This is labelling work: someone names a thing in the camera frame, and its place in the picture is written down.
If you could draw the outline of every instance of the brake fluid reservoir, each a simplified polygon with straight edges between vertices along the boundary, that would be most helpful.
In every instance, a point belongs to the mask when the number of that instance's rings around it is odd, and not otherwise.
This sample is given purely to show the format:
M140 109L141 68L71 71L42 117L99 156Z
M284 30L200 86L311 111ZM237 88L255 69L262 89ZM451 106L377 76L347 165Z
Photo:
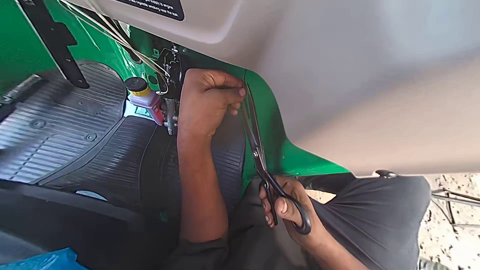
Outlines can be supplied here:
M153 120L162 125L164 121L162 99L148 86L147 81L140 77L132 77L125 80L125 86L130 92L128 100L135 106L147 109Z

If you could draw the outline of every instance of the blue plastic bag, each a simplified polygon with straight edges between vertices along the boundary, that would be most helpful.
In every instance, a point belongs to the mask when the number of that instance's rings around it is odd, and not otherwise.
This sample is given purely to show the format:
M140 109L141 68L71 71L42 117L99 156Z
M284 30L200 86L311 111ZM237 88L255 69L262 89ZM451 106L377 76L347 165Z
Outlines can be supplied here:
M77 254L68 247L2 265L0 270L88 270L76 260Z

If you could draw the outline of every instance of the black sticker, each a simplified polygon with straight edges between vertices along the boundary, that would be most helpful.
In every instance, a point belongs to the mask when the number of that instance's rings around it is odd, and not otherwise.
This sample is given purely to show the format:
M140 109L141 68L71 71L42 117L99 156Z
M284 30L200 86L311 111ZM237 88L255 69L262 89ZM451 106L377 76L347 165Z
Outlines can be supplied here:
M158 13L168 18L183 21L185 15L180 0L118 0L144 10Z

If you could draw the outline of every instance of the black scissors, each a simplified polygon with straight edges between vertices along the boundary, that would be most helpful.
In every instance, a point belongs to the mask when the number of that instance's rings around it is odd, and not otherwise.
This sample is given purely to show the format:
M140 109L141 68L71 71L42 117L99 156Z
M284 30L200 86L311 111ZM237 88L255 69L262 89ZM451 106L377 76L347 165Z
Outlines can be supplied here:
M242 106L240 108L241 118L243 122L243 128L245 129L248 141L250 142L253 158L255 159L257 173L262 179L260 186L263 186L265 188L265 191L267 192L268 202L270 203L270 206L272 208L274 224L275 226L278 225L278 217L276 216L275 205L272 201L272 193L270 190L270 186L273 187L273 189L278 193L280 197L291 200L293 204L295 204L295 206L298 208L301 215L302 226L300 227L296 223L292 222L295 230L297 230L297 232L300 234L309 234L312 230L312 222L310 221L310 217L308 216L307 211L305 211L303 206L297 200L295 200L290 195L285 193L285 191L283 191L280 184L275 180L275 177L267 170L262 140L260 139L260 130L258 127L257 114L255 112L255 104L253 102L250 88L245 82L246 74L247 72L245 71L245 74L243 75L243 88L247 92L247 95L243 100Z

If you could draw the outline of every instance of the green painted metal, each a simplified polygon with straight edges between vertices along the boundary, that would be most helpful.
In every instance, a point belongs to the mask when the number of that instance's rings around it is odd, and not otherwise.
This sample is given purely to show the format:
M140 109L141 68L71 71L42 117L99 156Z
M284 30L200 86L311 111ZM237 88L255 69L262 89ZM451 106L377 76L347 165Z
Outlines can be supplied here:
M69 13L56 0L45 0L53 19L66 24L78 44L69 46L76 60L89 59L104 63L118 72L122 79L142 76L144 64L131 61L129 54L115 41ZM29 75L55 68L48 51L24 17L14 0L0 0L0 91L22 81Z
M44 1L53 18L65 23L76 38L78 45L69 47L75 59L89 59L104 63L115 69L122 79L131 76L141 76L147 79L148 75L155 75L153 70L146 65L131 61L128 53L120 45L78 20L56 0ZM2 36L0 91L5 91L28 75L54 68L55 64L15 1L0 0L0 6L2 7L0 23L9 26L0 29ZM168 41L135 27L130 27L130 34L134 48L148 56L158 57L161 46L167 47L169 44ZM181 46L179 49L191 59L195 67L224 70L238 78L242 78L245 72L245 69L241 67L213 59L193 50ZM293 145L285 135L280 111L268 84L261 76L252 71L247 72L246 81L249 83L255 100L266 161L272 173L301 176L348 172L347 169L333 162ZM156 85L151 85L151 87L153 90L158 89ZM243 168L245 186L255 176L253 157L247 151Z

